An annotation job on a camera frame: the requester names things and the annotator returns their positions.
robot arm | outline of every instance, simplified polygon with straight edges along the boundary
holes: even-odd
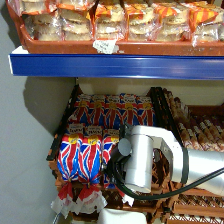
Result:
[[[117,186],[122,184],[126,190],[150,193],[153,149],[157,148],[162,151],[169,162],[172,181],[187,184],[191,188],[195,187],[195,184],[199,184],[199,188],[224,196],[224,174],[216,173],[216,177],[208,175],[224,167],[224,153],[182,148],[173,133],[163,128],[126,125],[123,137],[117,146],[117,150],[111,155],[111,160],[106,169],[106,172],[109,172],[109,177],[113,180],[117,179],[118,176],[121,180],[122,174],[119,172],[116,159],[114,159],[117,156],[114,155],[121,154],[119,156],[119,158],[122,158],[120,161],[124,161],[123,158],[126,158],[125,165],[122,165],[125,168],[126,176],[121,182],[115,181]],[[202,177],[205,177],[206,182],[201,180],[197,182]]]

food packet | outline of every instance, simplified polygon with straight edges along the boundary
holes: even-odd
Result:
[[[156,126],[156,115],[150,97],[138,96],[138,120],[140,125]]]
[[[70,211],[74,212],[76,207],[76,203],[73,202],[72,182],[78,180],[78,159],[82,142],[83,126],[80,128],[80,124],[68,124],[62,137],[57,161],[65,185],[51,204],[51,208],[57,214],[62,213],[65,218]]]
[[[120,94],[122,123],[130,125],[139,125],[138,106],[136,95]]]
[[[22,14],[38,15],[56,10],[56,0],[8,0],[18,16]]]
[[[182,3],[190,10],[189,24],[192,31],[192,45],[219,40],[219,29],[223,23],[224,10],[206,1]]]
[[[57,7],[68,10],[86,11],[92,8],[95,0],[58,0]]]
[[[81,124],[89,124],[89,104],[90,104],[91,96],[86,94],[78,95],[75,105],[74,105],[74,112],[69,117],[68,121],[71,123],[81,123]]]
[[[33,38],[35,40],[62,40],[61,20],[57,10],[48,14],[29,16],[29,19],[31,20],[30,24],[32,24],[32,27],[28,27],[27,25],[26,28],[27,30],[32,29]]]
[[[102,128],[88,126],[80,148],[78,179],[84,187],[76,200],[75,213],[98,213],[107,202],[97,187],[100,182]]]
[[[105,95],[92,95],[89,104],[91,125],[104,126]]]
[[[106,166],[110,160],[110,154],[119,142],[119,130],[115,129],[105,129],[102,141],[102,165]],[[104,188],[115,189],[115,185],[110,183],[109,177],[104,174]]]
[[[125,0],[127,18],[127,39],[130,41],[148,41],[153,39],[158,20],[153,8],[143,0]]]
[[[160,28],[156,41],[169,42],[190,39],[188,24],[189,9],[178,3],[153,3],[155,14],[159,17]]]
[[[122,40],[126,21],[119,0],[100,0],[95,13],[95,40]]]
[[[62,30],[66,41],[88,41],[92,39],[92,22],[88,11],[61,9]]]
[[[108,129],[119,129],[121,117],[120,96],[106,95],[104,109],[104,126]]]

label sticker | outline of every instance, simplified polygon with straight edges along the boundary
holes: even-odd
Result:
[[[97,49],[98,52],[104,54],[112,54],[114,52],[116,40],[95,40],[93,42],[93,47]]]

white wall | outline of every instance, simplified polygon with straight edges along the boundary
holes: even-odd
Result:
[[[54,178],[45,160],[74,79],[13,77],[7,55],[19,45],[4,1],[0,3],[0,223],[49,224],[55,216]],[[132,92],[150,86],[173,91],[186,104],[221,104],[223,81],[84,79],[85,93]]]

blue shelf edge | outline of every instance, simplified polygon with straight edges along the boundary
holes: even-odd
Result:
[[[9,55],[14,76],[224,80],[224,56]]]

